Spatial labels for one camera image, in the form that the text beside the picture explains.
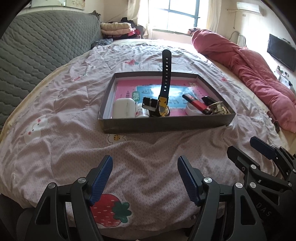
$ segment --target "blue gripper pad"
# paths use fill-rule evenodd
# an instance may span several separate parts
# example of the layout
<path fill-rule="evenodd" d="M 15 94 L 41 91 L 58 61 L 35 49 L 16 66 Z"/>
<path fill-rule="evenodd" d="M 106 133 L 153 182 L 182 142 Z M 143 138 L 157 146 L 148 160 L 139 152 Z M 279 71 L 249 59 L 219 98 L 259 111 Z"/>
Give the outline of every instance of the blue gripper pad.
<path fill-rule="evenodd" d="M 200 197 L 197 182 L 200 187 L 202 187 L 202 182 L 197 177 L 193 167 L 190 165 L 185 156 L 180 156 L 178 158 L 177 166 L 190 201 L 194 202 L 194 204 L 198 206 L 200 204 Z"/>
<path fill-rule="evenodd" d="M 265 156 L 269 160 L 273 160 L 276 158 L 275 149 L 259 139 L 258 137 L 251 137 L 250 145 L 255 150 L 260 152 L 263 156 Z"/>
<path fill-rule="evenodd" d="M 113 159 L 111 156 L 106 155 L 102 159 L 99 166 L 97 168 L 92 169 L 92 170 L 96 170 L 97 175 L 92 176 L 94 174 L 94 172 L 91 173 L 92 170 L 87 175 L 87 178 L 90 175 L 88 180 L 90 181 L 90 184 L 91 184 L 91 195 L 89 198 L 89 202 L 91 206 L 93 206 L 95 202 L 100 200 L 101 195 L 104 191 L 104 188 L 112 172 L 112 169 L 113 169 Z"/>

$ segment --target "pink comforter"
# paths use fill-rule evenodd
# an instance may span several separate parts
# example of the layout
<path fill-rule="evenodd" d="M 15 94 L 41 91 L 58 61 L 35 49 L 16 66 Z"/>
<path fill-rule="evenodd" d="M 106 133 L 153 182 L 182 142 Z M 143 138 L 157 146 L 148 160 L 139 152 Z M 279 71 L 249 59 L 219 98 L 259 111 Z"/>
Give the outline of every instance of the pink comforter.
<path fill-rule="evenodd" d="M 192 44 L 199 53 L 229 68 L 264 102 L 283 129 L 296 133 L 295 96 L 276 79 L 259 53 L 204 29 L 193 34 Z"/>

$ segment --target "curtain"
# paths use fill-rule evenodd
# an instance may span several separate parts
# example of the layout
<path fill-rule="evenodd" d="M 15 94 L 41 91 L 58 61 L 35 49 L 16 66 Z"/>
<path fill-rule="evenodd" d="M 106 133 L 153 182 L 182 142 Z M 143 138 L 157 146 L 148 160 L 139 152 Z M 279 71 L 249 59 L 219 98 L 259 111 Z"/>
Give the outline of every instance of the curtain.
<path fill-rule="evenodd" d="M 149 20 L 149 0 L 128 0 L 128 20 L 145 28 L 143 37 L 152 39 L 152 25 Z"/>
<path fill-rule="evenodd" d="M 222 0 L 209 0 L 206 29 L 217 32 L 221 13 Z"/>

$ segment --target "silver screw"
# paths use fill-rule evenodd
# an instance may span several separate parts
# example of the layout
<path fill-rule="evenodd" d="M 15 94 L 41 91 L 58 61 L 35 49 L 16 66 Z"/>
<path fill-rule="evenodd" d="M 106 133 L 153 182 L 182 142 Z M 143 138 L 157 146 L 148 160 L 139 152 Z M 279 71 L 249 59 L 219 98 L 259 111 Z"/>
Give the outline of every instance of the silver screw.
<path fill-rule="evenodd" d="M 79 183 L 85 183 L 85 182 L 86 182 L 85 177 L 81 177 L 81 178 L 79 178 L 79 179 L 78 179 L 78 182 L 79 182 Z"/>
<path fill-rule="evenodd" d="M 55 184 L 54 183 L 50 183 L 50 184 L 48 184 L 48 188 L 49 189 L 53 189 L 55 187 Z"/>
<path fill-rule="evenodd" d="M 237 188 L 242 188 L 242 187 L 243 187 L 243 185 L 242 185 L 241 183 L 236 183 L 235 186 L 236 186 Z"/>
<path fill-rule="evenodd" d="M 255 187 L 256 187 L 256 183 L 251 182 L 251 183 L 250 183 L 250 187 L 251 187 L 251 188 L 255 188 Z"/>
<path fill-rule="evenodd" d="M 212 179 L 211 179 L 210 177 L 205 177 L 205 178 L 204 178 L 204 181 L 205 181 L 206 183 L 211 183 L 211 182 L 212 182 Z"/>

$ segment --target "window sill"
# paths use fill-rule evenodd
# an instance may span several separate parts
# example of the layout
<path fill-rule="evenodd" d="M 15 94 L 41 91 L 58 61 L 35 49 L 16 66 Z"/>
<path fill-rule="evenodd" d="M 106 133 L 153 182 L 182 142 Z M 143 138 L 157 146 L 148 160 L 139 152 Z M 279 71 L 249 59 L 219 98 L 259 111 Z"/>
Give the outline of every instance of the window sill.
<path fill-rule="evenodd" d="M 173 31 L 169 31 L 169 30 L 162 30 L 162 29 L 152 29 L 153 31 L 157 31 L 157 32 L 163 32 L 163 33 L 170 33 L 170 34 L 180 34 L 180 35 L 186 35 L 186 36 L 190 36 L 190 34 L 184 34 L 184 33 L 179 33 L 179 32 L 173 32 Z"/>

